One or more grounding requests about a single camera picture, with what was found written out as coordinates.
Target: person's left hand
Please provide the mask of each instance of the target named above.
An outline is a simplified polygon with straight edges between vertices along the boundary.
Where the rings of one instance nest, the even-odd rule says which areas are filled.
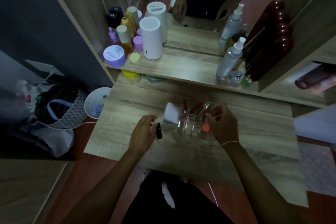
[[[218,10],[217,16],[216,16],[216,21],[218,20],[218,22],[222,22],[222,23],[226,23],[226,21],[228,20],[229,16],[231,14],[233,14],[233,12],[235,11],[235,9],[238,7],[239,2],[241,0],[226,0],[222,6],[220,7],[220,9]],[[222,12],[226,11],[226,14],[223,18],[219,19]]]
[[[157,123],[152,126],[151,122],[156,119],[156,115],[142,116],[132,132],[132,136],[128,145],[128,151],[142,157],[149,150],[154,141],[157,126]]]

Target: green figurine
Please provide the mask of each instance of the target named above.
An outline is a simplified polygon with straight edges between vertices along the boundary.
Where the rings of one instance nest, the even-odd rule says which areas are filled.
[[[241,81],[241,85],[244,86],[244,87],[250,87],[251,86],[251,76],[250,75],[247,75],[244,77],[244,79],[242,79]]]

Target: teal jar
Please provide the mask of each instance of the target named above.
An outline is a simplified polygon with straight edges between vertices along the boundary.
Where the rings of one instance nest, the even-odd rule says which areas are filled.
[[[163,80],[162,77],[157,77],[157,76],[148,75],[148,74],[146,75],[146,79],[151,83],[158,83]]]

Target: electrical socket plate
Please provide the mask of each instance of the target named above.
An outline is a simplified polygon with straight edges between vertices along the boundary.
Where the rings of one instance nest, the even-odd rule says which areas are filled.
[[[60,72],[56,67],[53,65],[37,62],[37,61],[31,61],[31,60],[26,60],[29,64],[31,64],[33,67],[35,67],[37,70],[40,70],[42,72],[47,72],[50,73],[52,72],[53,74],[58,74],[60,76],[64,76],[62,72]]]

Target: blue bag handle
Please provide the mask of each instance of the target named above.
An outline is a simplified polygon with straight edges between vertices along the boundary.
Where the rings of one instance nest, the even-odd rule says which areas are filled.
[[[68,107],[73,107],[74,104],[73,103],[69,103],[67,101],[64,101],[64,100],[61,100],[61,99],[54,99],[54,100],[51,100],[48,105],[47,105],[47,109],[48,109],[48,112],[50,114],[50,116],[54,119],[54,120],[59,120],[59,118],[57,118],[57,116],[55,115],[54,111],[51,109],[50,107],[50,103],[59,103],[59,104],[63,104],[63,105],[66,105]]]

